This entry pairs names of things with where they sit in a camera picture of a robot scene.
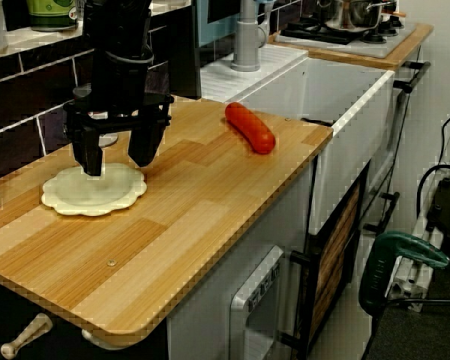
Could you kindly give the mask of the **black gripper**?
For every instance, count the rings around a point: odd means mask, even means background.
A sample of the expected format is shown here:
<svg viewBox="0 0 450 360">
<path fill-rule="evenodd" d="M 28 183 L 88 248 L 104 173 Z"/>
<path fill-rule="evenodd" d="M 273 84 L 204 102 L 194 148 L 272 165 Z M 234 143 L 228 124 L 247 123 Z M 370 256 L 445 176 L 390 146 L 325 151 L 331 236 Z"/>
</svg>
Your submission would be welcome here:
<svg viewBox="0 0 450 360">
<path fill-rule="evenodd" d="M 73 155 L 89 176 L 100 176 L 103 152 L 99 132 L 131 131 L 128 155 L 138 167 L 155 158 L 173 98 L 146 91 L 150 55 L 145 60 L 94 52 L 90 92 L 64 106 L 64 129 L 72 132 Z"/>
</svg>

